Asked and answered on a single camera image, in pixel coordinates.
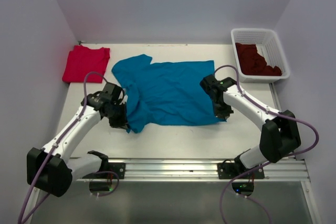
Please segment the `blue t shirt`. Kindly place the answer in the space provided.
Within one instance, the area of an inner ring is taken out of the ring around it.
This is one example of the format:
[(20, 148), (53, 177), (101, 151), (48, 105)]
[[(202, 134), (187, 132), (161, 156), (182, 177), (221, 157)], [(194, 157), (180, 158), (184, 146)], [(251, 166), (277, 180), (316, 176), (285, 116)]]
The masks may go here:
[(220, 122), (199, 84), (214, 71), (212, 60), (153, 63), (145, 54), (120, 60), (111, 70), (125, 89), (127, 120), (134, 133), (149, 123), (203, 126)]

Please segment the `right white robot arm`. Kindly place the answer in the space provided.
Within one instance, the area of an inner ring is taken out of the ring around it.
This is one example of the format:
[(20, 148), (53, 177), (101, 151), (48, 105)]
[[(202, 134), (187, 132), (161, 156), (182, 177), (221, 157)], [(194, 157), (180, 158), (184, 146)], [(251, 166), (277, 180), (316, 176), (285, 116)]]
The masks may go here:
[(237, 109), (261, 132), (259, 144), (234, 159), (236, 176), (246, 178), (254, 167), (276, 163), (301, 145), (297, 123), (287, 119), (295, 117), (291, 111), (280, 112), (254, 97), (247, 99), (248, 93), (230, 77), (219, 81), (211, 74), (202, 79), (200, 86), (210, 97), (217, 118), (226, 120)]

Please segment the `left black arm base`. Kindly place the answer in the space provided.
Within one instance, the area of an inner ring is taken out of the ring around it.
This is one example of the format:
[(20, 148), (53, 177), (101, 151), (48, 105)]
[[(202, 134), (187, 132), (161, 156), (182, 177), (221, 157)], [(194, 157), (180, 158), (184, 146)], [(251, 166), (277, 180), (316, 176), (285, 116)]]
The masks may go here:
[(112, 194), (119, 186), (121, 179), (125, 175), (125, 163), (123, 162), (109, 162), (107, 155), (97, 151), (89, 151), (101, 159), (101, 164), (97, 172), (88, 175), (90, 179), (103, 179), (103, 182), (89, 182), (89, 190), (97, 197), (103, 197)]

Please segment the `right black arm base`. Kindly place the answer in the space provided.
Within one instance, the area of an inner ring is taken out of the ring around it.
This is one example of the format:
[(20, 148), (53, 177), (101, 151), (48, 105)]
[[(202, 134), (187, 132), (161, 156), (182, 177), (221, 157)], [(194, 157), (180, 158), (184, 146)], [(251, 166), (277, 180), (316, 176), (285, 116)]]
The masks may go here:
[[(225, 159), (224, 161), (217, 164), (217, 173), (219, 179), (233, 179), (236, 176), (247, 172), (249, 168), (245, 168), (238, 159)], [(255, 189), (255, 180), (264, 179), (265, 174), (263, 168), (259, 168), (254, 172), (250, 172), (239, 179), (242, 179), (242, 182), (237, 180), (231, 183), (233, 191), (239, 195), (250, 196)]]

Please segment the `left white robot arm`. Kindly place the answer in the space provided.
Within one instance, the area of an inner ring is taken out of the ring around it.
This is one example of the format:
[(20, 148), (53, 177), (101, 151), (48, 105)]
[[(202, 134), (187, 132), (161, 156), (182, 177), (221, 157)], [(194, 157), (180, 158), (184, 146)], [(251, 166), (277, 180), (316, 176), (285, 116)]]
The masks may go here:
[(109, 165), (106, 154), (88, 151), (83, 157), (71, 160), (71, 155), (87, 133), (103, 118), (112, 128), (127, 130), (124, 90), (107, 82), (101, 91), (85, 94), (71, 121), (42, 148), (32, 148), (27, 154), (27, 182), (56, 197), (61, 197), (72, 182), (88, 175), (108, 180), (118, 178)]

